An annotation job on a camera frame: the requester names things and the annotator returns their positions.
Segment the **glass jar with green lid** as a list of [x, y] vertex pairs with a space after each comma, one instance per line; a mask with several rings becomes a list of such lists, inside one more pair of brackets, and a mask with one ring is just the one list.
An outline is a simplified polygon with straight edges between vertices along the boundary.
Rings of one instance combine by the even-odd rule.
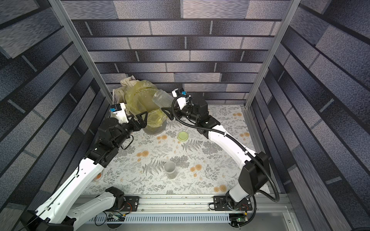
[[171, 107], [172, 102], [174, 100], [174, 97], [163, 91], [158, 90], [152, 98], [152, 101], [159, 107], [159, 108], [165, 108], [165, 107]]

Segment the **green jar lid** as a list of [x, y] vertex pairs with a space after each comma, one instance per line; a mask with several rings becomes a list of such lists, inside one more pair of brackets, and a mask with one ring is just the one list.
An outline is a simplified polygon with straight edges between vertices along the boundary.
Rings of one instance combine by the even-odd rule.
[[177, 138], [179, 141], [185, 142], [189, 139], [189, 134], [185, 131], [181, 131], [178, 133]]

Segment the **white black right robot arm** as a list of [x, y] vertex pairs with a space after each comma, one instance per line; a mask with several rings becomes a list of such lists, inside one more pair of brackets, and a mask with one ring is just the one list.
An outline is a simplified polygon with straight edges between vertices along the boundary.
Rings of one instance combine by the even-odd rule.
[[221, 123], [211, 116], [205, 100], [192, 100], [184, 95], [178, 96], [171, 103], [161, 107], [161, 111], [170, 119], [196, 129], [208, 140], [223, 149], [241, 169], [237, 183], [226, 192], [230, 205], [235, 206], [244, 198], [260, 193], [274, 202], [279, 201], [278, 191], [269, 170], [267, 154], [257, 153], [240, 143], [230, 135]]

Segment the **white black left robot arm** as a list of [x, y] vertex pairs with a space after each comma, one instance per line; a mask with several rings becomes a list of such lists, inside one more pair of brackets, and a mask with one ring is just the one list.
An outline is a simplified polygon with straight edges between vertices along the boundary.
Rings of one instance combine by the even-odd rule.
[[107, 188], [101, 195], [79, 207], [74, 203], [90, 182], [118, 154], [122, 144], [147, 125], [148, 113], [128, 116], [126, 123], [114, 117], [105, 119], [98, 128], [98, 140], [79, 161], [77, 168], [48, 200], [35, 211], [28, 210], [20, 221], [26, 231], [74, 231], [98, 214], [122, 210], [127, 205], [124, 192]]

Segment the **grey mesh waste bin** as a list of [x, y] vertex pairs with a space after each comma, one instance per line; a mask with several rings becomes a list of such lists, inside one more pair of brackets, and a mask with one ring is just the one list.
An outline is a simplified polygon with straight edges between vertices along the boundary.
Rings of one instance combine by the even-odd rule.
[[164, 132], [166, 130], [166, 127], [167, 127], [167, 121], [164, 121], [163, 124], [160, 127], [153, 128], [153, 127], [147, 125], [143, 129], [143, 131], [148, 135], [158, 135], [158, 134], [161, 134], [162, 132]]

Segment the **yellow plastic bin liner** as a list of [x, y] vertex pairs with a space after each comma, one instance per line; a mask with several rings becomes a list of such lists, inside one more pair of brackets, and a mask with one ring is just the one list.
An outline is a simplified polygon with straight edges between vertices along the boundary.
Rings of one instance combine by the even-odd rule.
[[133, 115], [148, 112], [147, 125], [158, 128], [167, 116], [153, 102], [153, 96], [159, 89], [147, 80], [139, 81], [125, 92], [126, 108]]

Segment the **floral patterned table mat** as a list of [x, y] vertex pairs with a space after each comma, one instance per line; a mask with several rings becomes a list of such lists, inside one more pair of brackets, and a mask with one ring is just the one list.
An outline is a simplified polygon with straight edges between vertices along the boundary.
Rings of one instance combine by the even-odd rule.
[[[181, 131], [189, 134], [185, 142], [177, 138]], [[177, 169], [171, 180], [164, 171], [168, 161]], [[161, 134], [134, 133], [84, 194], [101, 194], [111, 186], [138, 195], [224, 194], [237, 183], [240, 173], [236, 162], [217, 144], [173, 120]]]

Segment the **short frosted plastic cup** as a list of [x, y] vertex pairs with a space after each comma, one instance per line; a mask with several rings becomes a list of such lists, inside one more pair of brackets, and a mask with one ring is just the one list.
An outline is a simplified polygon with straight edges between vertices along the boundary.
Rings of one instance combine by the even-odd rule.
[[172, 161], [168, 161], [164, 165], [164, 171], [168, 179], [174, 179], [177, 176], [176, 164]]

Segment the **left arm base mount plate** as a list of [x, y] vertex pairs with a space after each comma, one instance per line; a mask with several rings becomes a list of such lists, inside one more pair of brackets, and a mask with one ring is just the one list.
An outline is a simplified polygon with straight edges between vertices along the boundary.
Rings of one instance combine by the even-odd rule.
[[114, 202], [113, 207], [106, 209], [105, 212], [136, 212], [139, 205], [139, 200], [139, 196], [124, 196], [120, 198], [118, 202]]

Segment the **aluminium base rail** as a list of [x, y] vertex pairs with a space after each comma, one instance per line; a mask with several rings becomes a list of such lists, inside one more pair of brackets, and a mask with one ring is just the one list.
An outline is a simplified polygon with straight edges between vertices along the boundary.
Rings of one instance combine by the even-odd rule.
[[[122, 223], [232, 223], [240, 227], [251, 221], [253, 212], [282, 215], [289, 229], [297, 223], [293, 208], [287, 197], [279, 203], [257, 195], [256, 205], [252, 203], [252, 211], [215, 211], [214, 195], [144, 195], [140, 196], [136, 212], [113, 213], [114, 220], [108, 224]], [[102, 212], [88, 222], [100, 222], [105, 218]]]

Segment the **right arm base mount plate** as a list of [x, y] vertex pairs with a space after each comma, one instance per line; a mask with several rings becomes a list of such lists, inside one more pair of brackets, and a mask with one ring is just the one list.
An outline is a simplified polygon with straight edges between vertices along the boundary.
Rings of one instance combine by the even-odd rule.
[[230, 196], [215, 195], [213, 197], [215, 211], [252, 211], [252, 203], [250, 198], [243, 198], [239, 202], [235, 202]]

